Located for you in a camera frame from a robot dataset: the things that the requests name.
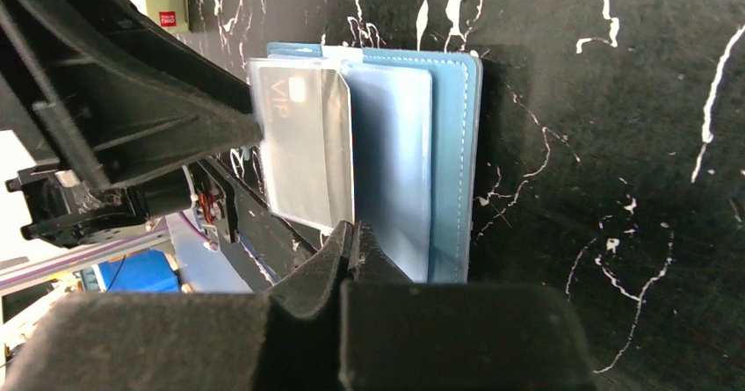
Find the white veins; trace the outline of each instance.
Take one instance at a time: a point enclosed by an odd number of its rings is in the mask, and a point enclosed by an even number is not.
[[[628,336],[626,336],[626,343],[624,344],[623,347],[621,347],[620,350],[618,350],[618,353],[616,353],[616,356],[613,358],[613,360],[608,366],[602,369],[597,369],[596,371],[594,371],[595,373],[604,373],[604,372],[610,371],[613,367],[615,367],[616,363],[618,363],[618,360],[621,358],[621,356],[624,355],[626,350],[628,350],[629,346],[631,345],[631,342],[633,341],[633,333],[636,331],[637,325],[639,325],[639,317],[641,315],[641,309],[644,306],[644,303],[646,302],[646,300],[644,300],[644,296],[647,295],[647,291],[649,291],[649,287],[651,287],[655,282],[659,281],[662,277],[664,277],[668,273],[668,268],[670,267],[670,264],[672,264],[673,262],[673,258],[672,258],[673,238],[674,236],[671,233],[670,242],[668,242],[668,257],[667,259],[665,259],[665,264],[662,266],[662,268],[657,273],[657,275],[653,276],[651,279],[647,281],[647,283],[641,288],[641,291],[639,292],[638,295],[626,296],[636,301],[636,313],[634,314],[633,322],[632,322],[631,328],[629,329]]]
[[[479,0],[479,4],[476,5],[476,14],[473,19],[466,22],[467,29],[465,32],[460,29],[460,6],[463,4],[463,0],[447,0],[445,5],[445,17],[451,22],[450,31],[445,39],[444,51],[447,51],[447,46],[450,44],[452,37],[458,37],[463,40],[459,50],[463,51],[466,48],[468,34],[474,29],[474,24],[481,17],[481,10],[483,9],[484,0]],[[429,0],[423,0],[422,5],[419,7],[419,12],[416,15],[416,49],[422,49],[422,37],[424,31],[427,29],[427,25],[430,23],[429,18],[430,4]]]
[[[605,241],[605,250],[609,252],[613,252],[613,255],[615,255],[616,249],[618,249],[620,244],[621,244],[621,241],[619,239],[610,238],[607,241]]]
[[[205,0],[197,0],[197,13],[199,14],[199,20],[204,20],[205,19],[204,16],[203,16],[203,14],[202,14],[202,5],[204,3],[205,3]],[[202,55],[204,55],[205,54],[205,46],[203,46],[202,39],[201,38],[199,39],[198,45],[199,45],[199,53],[202,54]]]
[[[230,45],[228,44],[228,36],[225,35],[225,31],[226,31],[225,24],[222,24],[221,23],[222,10],[223,10],[222,0],[214,0],[214,11],[213,11],[213,13],[214,13],[214,16],[217,18],[217,26],[218,26],[217,30],[218,30],[218,34],[220,35],[220,47],[222,48],[223,51],[226,51],[226,48],[227,48],[227,52],[229,53],[230,52]],[[228,28],[231,27],[232,24],[233,23],[228,22],[228,24],[227,24],[228,25]]]
[[[623,294],[624,296],[628,297],[631,300],[639,300],[639,297],[638,296],[634,296],[633,294],[627,292],[625,290],[625,288],[621,286],[621,282],[616,278],[616,276],[613,274],[613,272],[611,272],[611,270],[609,270],[609,269],[605,268],[605,266],[603,266],[603,256],[602,255],[598,255],[597,257],[595,257],[595,265],[597,265],[597,266],[600,267],[600,269],[601,269],[601,271],[603,271],[603,274],[605,275],[605,277],[608,277],[608,279],[611,281],[611,284],[614,287],[616,287],[621,292],[621,294]]]
[[[233,28],[235,27],[235,23],[238,22],[238,17],[241,16],[241,11],[243,10],[243,0],[238,0],[238,7],[235,8],[235,16],[228,19],[228,22],[223,24],[222,29],[225,31],[232,33]]]
[[[633,210],[634,208],[636,208],[636,198],[631,197],[629,195],[626,195],[626,197],[631,198],[631,203],[629,205],[625,205],[624,209],[628,211],[629,213],[631,213],[631,215],[633,215]]]
[[[737,222],[742,222],[742,217],[740,216],[740,210],[737,208],[737,205],[731,199],[728,199],[727,201],[729,202],[729,206],[732,208],[732,211],[734,212],[734,219]]]
[[[260,175],[259,170],[258,170],[260,165],[261,165],[261,159],[258,156],[256,147],[251,148],[251,167],[254,169],[254,174],[256,175],[258,190],[261,193],[264,193],[264,185],[262,184],[263,178]]]
[[[497,180],[496,180],[494,186],[492,186],[491,191],[489,191],[485,196],[477,196],[477,197],[474,198],[474,200],[478,200],[479,201],[479,204],[481,206],[491,205],[496,210],[496,214],[494,215],[494,217],[492,217],[492,220],[489,221],[489,222],[487,222],[487,224],[484,225],[484,227],[482,227],[481,230],[479,230],[479,233],[476,235],[476,239],[482,237],[484,235],[484,232],[487,230],[487,228],[489,228],[489,227],[491,227],[491,226],[494,225],[494,221],[497,218],[502,218],[505,222],[507,222],[507,218],[504,216],[504,213],[507,211],[508,208],[514,206],[517,203],[517,199],[520,196],[520,191],[522,190],[523,186],[525,186],[525,185],[527,185],[529,183],[529,179],[531,179],[532,177],[536,177],[541,172],[543,172],[543,170],[546,169],[546,167],[548,166],[549,159],[551,158],[551,144],[550,144],[550,142],[548,140],[548,135],[551,135],[553,138],[559,140],[561,143],[563,143],[564,145],[566,145],[567,148],[569,148],[569,150],[572,152],[572,155],[574,156],[575,161],[577,161],[578,163],[580,163],[582,161],[580,159],[580,157],[569,146],[568,137],[566,137],[566,135],[559,136],[557,133],[555,133],[549,127],[545,127],[545,126],[541,125],[540,120],[535,115],[535,113],[530,108],[528,108],[525,104],[523,104],[520,101],[520,97],[518,96],[518,94],[514,90],[512,90],[512,88],[508,84],[505,84],[504,86],[512,94],[512,102],[514,104],[517,104],[520,107],[522,107],[528,113],[528,115],[530,116],[530,119],[532,120],[532,122],[536,126],[540,127],[540,132],[543,135],[543,143],[544,143],[544,146],[546,147],[546,154],[544,156],[543,163],[541,163],[541,165],[536,170],[533,170],[533,171],[530,171],[528,173],[525,173],[522,176],[522,178],[524,180],[522,182],[520,182],[520,184],[517,186],[517,189],[515,190],[514,193],[501,194],[501,193],[497,192],[497,190],[499,189],[499,186],[500,186],[500,184],[502,182],[502,172],[500,171],[500,168],[497,167],[497,169],[496,169]],[[511,201],[505,207],[503,207],[503,209],[497,209],[496,206],[494,206],[491,203],[492,198],[497,198],[497,199],[509,199],[509,198],[511,198]]]
[[[386,42],[380,37],[378,28],[370,23],[364,22],[362,16],[362,5],[359,0],[354,0],[355,7],[357,8],[357,16],[347,17],[347,23],[350,26],[352,35],[351,45],[354,47],[360,45],[361,47],[376,47],[380,48],[380,43],[385,44]]]
[[[701,162],[704,159],[704,154],[706,153],[706,146],[708,146],[714,140],[714,134],[712,133],[712,109],[717,98],[717,90],[720,87],[724,67],[727,64],[727,60],[729,60],[730,54],[732,53],[732,47],[734,47],[734,44],[736,44],[737,41],[740,40],[740,37],[743,33],[745,33],[745,25],[741,26],[740,29],[738,29],[734,33],[732,38],[729,39],[727,45],[724,47],[724,53],[722,53],[722,56],[720,56],[720,60],[717,63],[717,69],[714,73],[712,84],[709,87],[709,97],[706,99],[706,102],[704,104],[704,123],[701,125],[701,149],[698,152],[698,156],[696,157],[696,164],[693,167],[693,172],[691,173],[691,183],[696,183],[698,172],[701,170]]]
[[[603,0],[602,13],[603,19],[611,22],[610,31],[608,32],[608,40],[606,40],[605,38],[580,38],[576,44],[576,52],[578,54],[582,53],[582,45],[594,40],[601,41],[611,47],[618,47],[617,36],[618,30],[621,28],[621,22],[620,19],[611,16],[611,0]]]
[[[575,277],[575,271],[577,269],[577,265],[580,263],[580,259],[582,259],[582,256],[584,255],[585,250],[587,250],[590,246],[592,246],[593,243],[597,241],[597,237],[593,238],[592,240],[587,243],[582,250],[580,250],[580,253],[577,254],[577,258],[575,258],[575,263],[572,264],[572,271],[569,272],[569,278],[567,279],[567,285],[564,287],[564,293],[567,295],[567,301],[569,301],[572,298],[572,295],[569,293],[569,287],[572,285],[572,279]]]

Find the blue wallet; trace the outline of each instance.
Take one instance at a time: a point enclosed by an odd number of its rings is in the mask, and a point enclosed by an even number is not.
[[[469,54],[291,43],[270,43],[267,54],[271,57],[328,58],[345,61],[345,66],[350,67],[365,63],[423,69],[430,73],[431,216],[427,280],[440,283],[465,282],[481,98],[481,61]],[[419,91],[401,90],[395,93],[416,96]],[[354,152],[360,152],[358,145],[354,146]]]

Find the blue object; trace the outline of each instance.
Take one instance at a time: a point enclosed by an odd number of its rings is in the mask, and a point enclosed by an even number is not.
[[[465,282],[471,240],[476,138],[483,76],[481,60],[470,54],[378,48],[359,50],[290,43],[270,43],[267,54],[339,60],[346,59],[346,55],[357,58],[357,54],[360,54],[359,58],[363,63],[425,69],[430,72],[433,101],[428,278],[432,282]]]
[[[249,243],[248,240],[246,240],[243,235],[238,234],[238,242],[243,246],[244,249],[251,255],[252,258],[254,258],[255,261],[258,262],[259,265],[261,265],[261,268],[266,272],[266,275],[269,276],[269,279],[271,279],[272,284],[277,284],[282,279],[277,275],[276,272],[264,261],[264,259],[261,257],[261,255],[256,252],[253,246],[251,246],[251,243]]]
[[[98,270],[101,286],[108,292],[181,293],[176,274],[158,250],[148,249],[123,260],[103,262],[98,264]]]
[[[415,282],[429,270],[432,76],[427,70],[346,63],[357,218]]]

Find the black marble surface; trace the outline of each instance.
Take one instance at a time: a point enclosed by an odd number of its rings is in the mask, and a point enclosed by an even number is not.
[[[745,389],[745,1],[190,2],[242,79],[273,40],[481,55],[470,279],[564,290],[602,389]]]

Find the blue card holder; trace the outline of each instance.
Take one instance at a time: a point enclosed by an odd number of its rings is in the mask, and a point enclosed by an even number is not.
[[[325,57],[430,72],[432,165],[428,280],[465,282],[481,99],[481,61],[469,54],[293,43],[270,43],[267,54]]]

